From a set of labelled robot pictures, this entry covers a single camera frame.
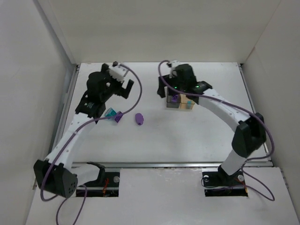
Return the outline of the purple printed lego brick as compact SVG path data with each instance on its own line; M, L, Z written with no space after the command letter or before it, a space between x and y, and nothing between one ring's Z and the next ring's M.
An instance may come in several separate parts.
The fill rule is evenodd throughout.
M179 98L180 98L180 95L178 95L178 94L177 95L172 95L171 102L177 103Z

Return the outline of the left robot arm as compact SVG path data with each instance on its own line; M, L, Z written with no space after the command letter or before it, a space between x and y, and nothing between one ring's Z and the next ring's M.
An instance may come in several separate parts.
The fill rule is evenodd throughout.
M134 81L129 80L125 88L122 85L129 71L127 66L114 62L111 66L104 63L100 71L89 75L87 89L75 109L70 126L45 159L38 159L33 166L42 201L47 201L44 191L69 198L78 186L103 180L103 165L87 162L73 168L72 164L87 134L104 119L102 114L106 110L106 101L113 95L128 98Z

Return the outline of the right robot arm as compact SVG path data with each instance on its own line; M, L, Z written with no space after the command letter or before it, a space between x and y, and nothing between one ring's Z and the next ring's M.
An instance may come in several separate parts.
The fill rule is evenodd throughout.
M176 60L164 63L170 69L167 75L159 75L157 94L165 98L165 87L172 94L185 95L197 105L219 117L234 132L232 150L219 166L221 176L232 176L241 169L247 158L266 142L264 118L242 107L227 102L205 81L198 81L193 68Z

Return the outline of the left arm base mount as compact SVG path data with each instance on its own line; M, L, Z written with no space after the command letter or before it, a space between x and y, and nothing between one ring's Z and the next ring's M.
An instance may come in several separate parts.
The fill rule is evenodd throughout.
M91 181L85 184L87 197L118 197L120 170L108 169L101 182Z

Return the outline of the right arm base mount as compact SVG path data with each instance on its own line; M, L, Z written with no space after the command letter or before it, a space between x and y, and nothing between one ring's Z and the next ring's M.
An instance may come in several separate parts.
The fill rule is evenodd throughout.
M242 171L237 171L231 176L223 176L217 171L202 172L201 185L206 197L248 197Z

